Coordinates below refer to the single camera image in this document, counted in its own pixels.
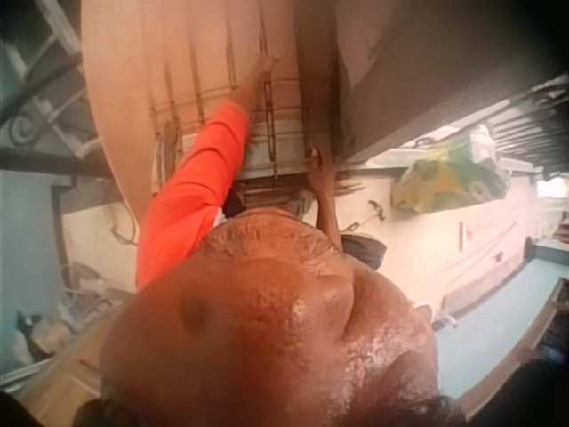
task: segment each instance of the floor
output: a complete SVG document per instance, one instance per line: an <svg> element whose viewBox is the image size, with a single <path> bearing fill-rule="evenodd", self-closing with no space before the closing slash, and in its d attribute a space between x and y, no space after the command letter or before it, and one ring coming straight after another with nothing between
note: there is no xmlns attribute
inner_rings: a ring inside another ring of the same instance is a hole
<svg viewBox="0 0 569 427"><path fill-rule="evenodd" d="M437 332L439 388L459 398L514 348L569 266L533 260L490 300Z"/></svg>

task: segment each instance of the orange sleeve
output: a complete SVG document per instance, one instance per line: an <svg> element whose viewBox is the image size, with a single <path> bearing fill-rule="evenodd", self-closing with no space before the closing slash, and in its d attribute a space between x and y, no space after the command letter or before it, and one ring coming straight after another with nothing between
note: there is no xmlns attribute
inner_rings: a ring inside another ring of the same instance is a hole
<svg viewBox="0 0 569 427"><path fill-rule="evenodd" d="M224 103L152 201L140 230L139 289L184 261L213 227L239 174L248 131L245 112L233 102Z"/></svg>

